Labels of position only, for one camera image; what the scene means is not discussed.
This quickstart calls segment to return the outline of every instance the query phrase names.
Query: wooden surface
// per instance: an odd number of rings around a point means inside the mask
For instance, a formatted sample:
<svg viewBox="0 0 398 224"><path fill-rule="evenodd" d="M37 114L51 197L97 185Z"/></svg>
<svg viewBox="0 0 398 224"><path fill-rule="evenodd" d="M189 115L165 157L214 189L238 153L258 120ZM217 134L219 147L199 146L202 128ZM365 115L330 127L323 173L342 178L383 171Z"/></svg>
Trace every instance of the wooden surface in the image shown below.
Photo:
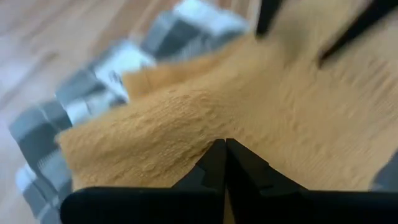
<svg viewBox="0 0 398 224"><path fill-rule="evenodd" d="M8 131L18 114L53 98L73 71L114 40L139 41L178 0L0 1L0 223L34 223L15 185L25 160ZM259 0L211 1L255 21Z"/></svg>

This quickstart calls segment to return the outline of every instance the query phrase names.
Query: plaid cloth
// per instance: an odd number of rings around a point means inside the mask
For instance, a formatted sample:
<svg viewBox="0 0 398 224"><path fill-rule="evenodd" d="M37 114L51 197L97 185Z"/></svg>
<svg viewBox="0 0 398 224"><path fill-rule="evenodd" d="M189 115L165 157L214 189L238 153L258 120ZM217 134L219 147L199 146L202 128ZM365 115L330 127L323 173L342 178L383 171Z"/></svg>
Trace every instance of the plaid cloth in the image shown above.
<svg viewBox="0 0 398 224"><path fill-rule="evenodd" d="M187 16L196 12L213 14L218 31L203 18ZM123 72L211 52L245 32L246 26L237 15L186 0L160 14L140 46L121 40L67 80L56 92L56 100L23 112L9 129L27 161L16 174L16 184L34 217L41 223L60 223L60 204L72 192L72 179L54 137L127 102Z"/></svg>

